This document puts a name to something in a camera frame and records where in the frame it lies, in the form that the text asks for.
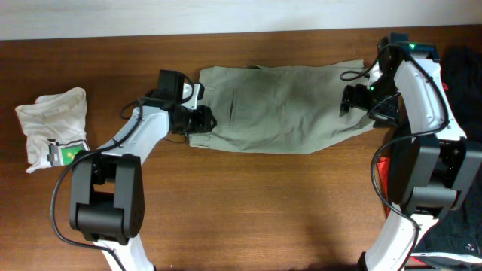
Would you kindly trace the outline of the khaki green shorts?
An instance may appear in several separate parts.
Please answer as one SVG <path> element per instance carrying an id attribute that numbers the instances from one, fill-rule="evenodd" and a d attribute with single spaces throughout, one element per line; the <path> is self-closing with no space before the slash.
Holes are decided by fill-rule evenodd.
<path id="1" fill-rule="evenodd" d="M 340 74 L 364 69 L 362 59 L 321 67 L 214 66 L 201 71 L 201 105 L 217 120 L 209 133 L 193 134 L 196 148 L 265 154 L 310 154 L 368 132 L 363 110 L 340 111 L 347 83 Z"/>

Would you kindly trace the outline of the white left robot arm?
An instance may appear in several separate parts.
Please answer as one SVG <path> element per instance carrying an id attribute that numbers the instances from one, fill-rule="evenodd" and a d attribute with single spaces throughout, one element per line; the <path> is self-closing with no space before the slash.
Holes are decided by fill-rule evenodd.
<path id="1" fill-rule="evenodd" d="M 120 131 L 72 166 L 69 223 L 83 247 L 101 251 L 112 270 L 153 270 L 140 237 L 145 216 L 142 164 L 169 134 L 212 131 L 212 110 L 200 105 L 205 87 L 187 75 L 162 70 L 157 86 L 132 104 Z"/>

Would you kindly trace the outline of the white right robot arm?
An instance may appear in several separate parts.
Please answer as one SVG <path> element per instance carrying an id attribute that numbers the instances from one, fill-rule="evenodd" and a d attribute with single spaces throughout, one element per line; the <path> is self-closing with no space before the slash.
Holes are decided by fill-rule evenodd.
<path id="1" fill-rule="evenodd" d="M 468 140 L 453 115 L 441 82 L 440 57 L 433 44 L 392 33 L 377 45 L 366 71 L 368 85 L 353 105 L 379 122 L 399 125 L 404 102 L 410 132 L 379 147 L 392 148 L 388 191 L 380 199 L 390 212 L 375 243 L 361 254 L 360 270 L 403 270 L 424 235 L 458 209 L 481 165 L 481 145 Z"/>

